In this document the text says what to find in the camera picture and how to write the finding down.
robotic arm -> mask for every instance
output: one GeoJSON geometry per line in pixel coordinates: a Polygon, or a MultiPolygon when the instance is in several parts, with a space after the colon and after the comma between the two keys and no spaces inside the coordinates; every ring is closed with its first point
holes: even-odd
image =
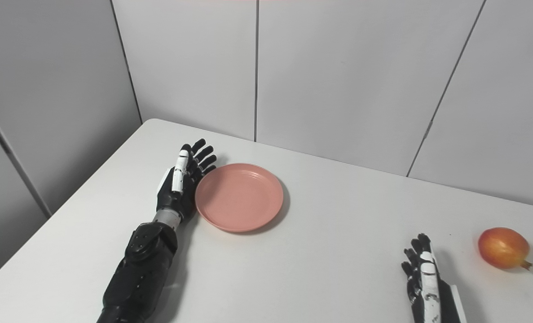
{"type": "Polygon", "coordinates": [[[414,322],[466,323],[458,289],[440,278],[430,238],[420,233],[404,253],[409,261],[402,263],[402,269],[408,276],[406,290],[414,322]]]}
{"type": "Polygon", "coordinates": [[[103,296],[97,323],[144,323],[154,312],[172,258],[178,248],[175,229],[194,211],[194,192],[200,180],[215,169],[216,156],[206,142],[182,146],[176,166],[157,194],[157,213],[131,235],[103,296]]]}

